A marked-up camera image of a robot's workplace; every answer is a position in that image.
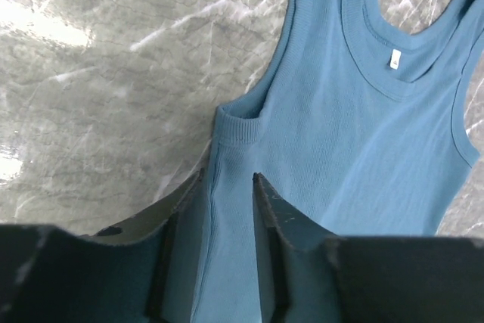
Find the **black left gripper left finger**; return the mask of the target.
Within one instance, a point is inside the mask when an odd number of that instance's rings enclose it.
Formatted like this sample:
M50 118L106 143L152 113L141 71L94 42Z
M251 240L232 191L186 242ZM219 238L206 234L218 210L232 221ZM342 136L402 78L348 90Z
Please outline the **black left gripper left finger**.
M1 226L3 322L188 322L197 284L203 173L94 235Z

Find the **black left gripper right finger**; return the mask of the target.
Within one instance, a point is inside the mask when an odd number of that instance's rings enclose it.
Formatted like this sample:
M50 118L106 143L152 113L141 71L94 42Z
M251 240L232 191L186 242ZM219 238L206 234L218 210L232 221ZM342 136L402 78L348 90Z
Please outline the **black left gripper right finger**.
M341 237L253 177L264 322L481 322L483 241Z

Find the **blue tank top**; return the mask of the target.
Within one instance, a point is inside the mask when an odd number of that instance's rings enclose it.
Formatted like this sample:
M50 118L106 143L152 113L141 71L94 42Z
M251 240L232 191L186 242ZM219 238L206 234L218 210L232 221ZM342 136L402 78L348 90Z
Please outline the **blue tank top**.
M256 86L217 108L194 322L261 319L252 177L329 231L432 235L478 160L464 127L483 0L451 0L424 31L378 0L288 0Z

